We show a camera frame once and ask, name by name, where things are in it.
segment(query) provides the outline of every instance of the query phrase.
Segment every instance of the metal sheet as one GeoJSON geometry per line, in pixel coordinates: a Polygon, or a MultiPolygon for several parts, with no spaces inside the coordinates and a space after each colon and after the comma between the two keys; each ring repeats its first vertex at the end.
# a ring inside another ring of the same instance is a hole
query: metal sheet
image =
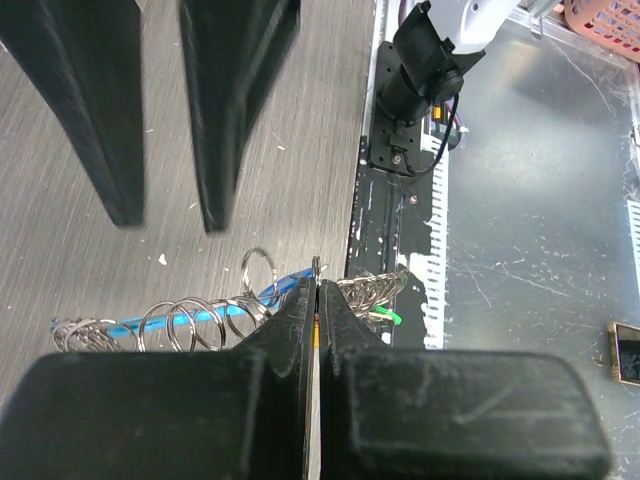
{"type": "Polygon", "coordinates": [[[470,132],[450,158],[445,346],[566,359],[602,415],[615,478],[638,478],[640,390],[605,366],[607,323],[639,323],[624,188],[637,182],[637,66],[553,31],[536,41],[507,23],[466,78],[470,132]]]}
{"type": "MultiPolygon", "coordinates": [[[[330,265],[326,278],[344,272],[373,15],[352,0],[304,5],[247,149],[231,228],[207,238],[194,205],[176,5],[141,3],[143,230],[113,227],[53,114],[0,47],[0,403],[52,350],[53,316],[125,318],[164,298],[237,294],[242,254],[258,244],[281,272],[310,266],[313,255],[330,265]]],[[[253,283],[265,285],[267,273],[253,283]]]]}

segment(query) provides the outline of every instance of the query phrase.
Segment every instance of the white paint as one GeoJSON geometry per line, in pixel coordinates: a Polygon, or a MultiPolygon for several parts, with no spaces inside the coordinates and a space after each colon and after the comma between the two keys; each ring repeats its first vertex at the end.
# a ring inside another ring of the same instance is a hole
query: white paint
{"type": "Polygon", "coordinates": [[[640,203],[628,200],[627,210],[629,213],[629,225],[631,226],[633,258],[636,263],[636,281],[638,292],[640,293],[640,203]]]}
{"type": "Polygon", "coordinates": [[[422,310],[422,319],[427,329],[427,335],[424,338],[424,346],[427,350],[441,350],[444,348],[444,317],[440,317],[438,312],[442,310],[444,313],[444,305],[441,304],[440,293],[432,282],[433,279],[433,255],[422,255],[420,253],[411,253],[408,261],[404,255],[398,255],[398,263],[409,269],[415,277],[424,285],[426,292],[425,301],[420,304],[422,310]]]}
{"type": "MultiPolygon", "coordinates": [[[[420,148],[435,152],[440,141],[422,135],[420,148]]],[[[406,266],[424,285],[425,299],[420,305],[427,333],[424,346],[428,350],[444,348],[445,293],[447,269],[447,210],[449,203],[449,152],[445,154],[433,175],[433,215],[426,225],[431,227],[431,255],[398,252],[397,263],[406,266]]]]}

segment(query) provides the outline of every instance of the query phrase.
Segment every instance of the metal key ring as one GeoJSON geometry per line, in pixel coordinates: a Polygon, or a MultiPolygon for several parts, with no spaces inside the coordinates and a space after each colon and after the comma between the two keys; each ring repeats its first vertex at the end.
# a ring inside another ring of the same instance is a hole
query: metal key ring
{"type": "Polygon", "coordinates": [[[249,279],[249,259],[254,253],[264,258],[269,264],[271,274],[273,275],[273,292],[274,295],[279,294],[280,291],[278,290],[278,271],[276,270],[275,262],[264,249],[255,247],[244,254],[244,257],[242,257],[242,263],[240,264],[240,269],[242,270],[242,288],[244,289],[244,295],[252,297],[256,300],[258,299],[258,296],[255,294],[253,288],[251,287],[251,280],[249,279]]]}

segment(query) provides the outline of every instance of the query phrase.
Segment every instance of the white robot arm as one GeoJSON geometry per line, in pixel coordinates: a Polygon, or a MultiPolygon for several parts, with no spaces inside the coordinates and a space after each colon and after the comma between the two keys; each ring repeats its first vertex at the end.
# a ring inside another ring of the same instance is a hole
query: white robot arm
{"type": "Polygon", "coordinates": [[[496,36],[518,0],[431,0],[429,19],[455,55],[483,50],[496,36]]]}

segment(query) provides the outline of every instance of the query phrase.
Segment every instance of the green zip tie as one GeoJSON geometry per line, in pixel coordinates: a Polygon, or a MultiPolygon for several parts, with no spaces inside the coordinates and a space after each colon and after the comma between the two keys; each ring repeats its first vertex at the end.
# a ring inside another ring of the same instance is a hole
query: green zip tie
{"type": "Polygon", "coordinates": [[[393,324],[396,327],[402,323],[402,317],[400,315],[398,315],[397,313],[393,313],[391,310],[387,310],[384,307],[378,306],[373,311],[391,317],[391,319],[393,320],[393,324]]]}

